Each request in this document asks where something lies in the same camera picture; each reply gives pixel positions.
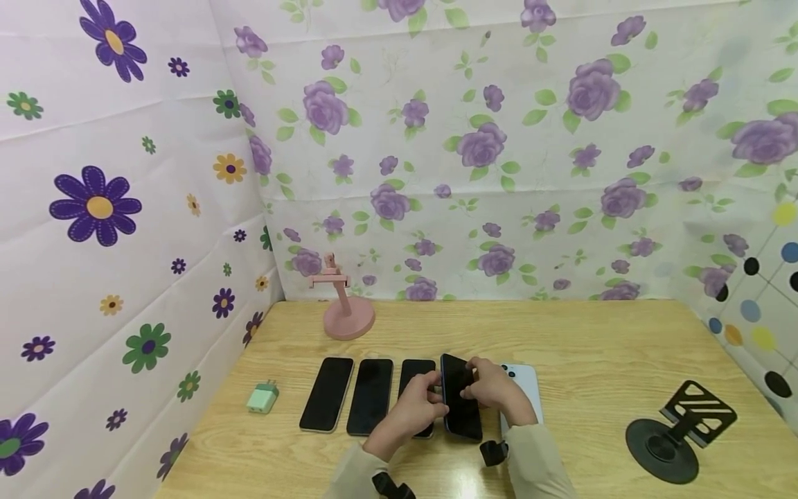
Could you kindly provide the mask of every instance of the person's right hand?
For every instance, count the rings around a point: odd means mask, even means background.
[[[501,366],[486,358],[472,357],[466,367],[476,369],[475,382],[460,392],[462,398],[475,399],[483,406],[498,409],[510,426],[537,424],[529,398]]]

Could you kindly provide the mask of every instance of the black smartphone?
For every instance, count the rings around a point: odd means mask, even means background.
[[[391,396],[393,361],[389,358],[365,358],[360,361],[358,377],[346,432],[366,437],[388,413]]]
[[[444,416],[444,428],[453,435],[474,442],[482,442],[482,420],[480,405],[476,400],[465,400],[460,391],[474,383],[474,373],[466,368],[466,362],[449,354],[440,357],[444,404],[449,413]]]
[[[420,358],[408,358],[401,364],[401,374],[399,375],[399,397],[405,391],[405,387],[416,374],[427,374],[429,371],[435,370],[435,361]],[[433,427],[435,425],[430,423],[424,430],[415,434],[414,438],[430,438],[433,435]]]
[[[322,433],[335,431],[353,368],[354,360],[351,358],[327,357],[322,361],[299,419],[301,430]]]

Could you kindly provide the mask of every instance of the sleeve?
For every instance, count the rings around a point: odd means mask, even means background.
[[[510,481],[518,499],[576,499],[548,428],[540,424],[513,426],[505,441]]]
[[[387,471],[388,463],[355,444],[338,463],[330,487],[322,499],[379,499],[371,478]]]

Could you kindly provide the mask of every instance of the table surface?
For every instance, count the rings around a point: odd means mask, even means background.
[[[376,302],[365,336],[324,335],[328,303],[277,303],[216,394],[157,499],[320,497],[344,451],[352,386],[332,434],[300,431],[299,417],[327,356],[401,361],[448,352],[527,363],[538,372],[546,424],[582,499],[792,497],[798,490],[798,438],[701,322],[683,304],[638,302]],[[276,378],[268,415],[249,414],[255,384]],[[636,418],[658,411],[686,379],[730,404],[739,419],[696,450],[701,472],[689,485],[650,476],[626,449]],[[482,413],[485,440],[498,438],[495,411]],[[477,446],[445,434],[414,440],[391,461],[397,483],[420,499],[513,497],[505,466],[486,469]]]

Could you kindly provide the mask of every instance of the hand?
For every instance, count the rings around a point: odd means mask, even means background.
[[[448,414],[443,398],[432,391],[440,385],[440,371],[416,374],[401,397],[363,444],[363,450],[388,462],[413,435]]]
[[[498,409],[510,426],[537,424],[538,417],[529,398],[501,366],[486,358],[472,357],[466,367],[476,369],[476,381],[460,392],[462,398],[476,399],[483,406]]]

